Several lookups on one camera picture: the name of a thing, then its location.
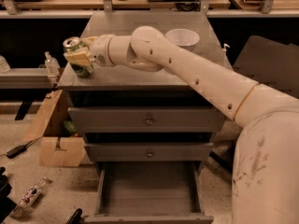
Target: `white bowl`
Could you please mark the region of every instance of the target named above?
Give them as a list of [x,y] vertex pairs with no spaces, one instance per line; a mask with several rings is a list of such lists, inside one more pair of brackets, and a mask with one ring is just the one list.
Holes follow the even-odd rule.
[[165,37],[173,44],[187,50],[193,50],[199,42],[199,35],[196,32],[183,28],[170,30]]

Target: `drawer handle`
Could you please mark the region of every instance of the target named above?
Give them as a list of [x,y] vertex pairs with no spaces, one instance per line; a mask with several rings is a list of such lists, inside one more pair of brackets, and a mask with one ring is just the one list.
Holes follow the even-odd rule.
[[150,125],[153,125],[153,123],[154,123],[154,119],[147,117],[146,124],[150,126]]
[[152,158],[153,152],[151,150],[149,150],[148,153],[147,153],[147,156],[148,156],[148,158]]

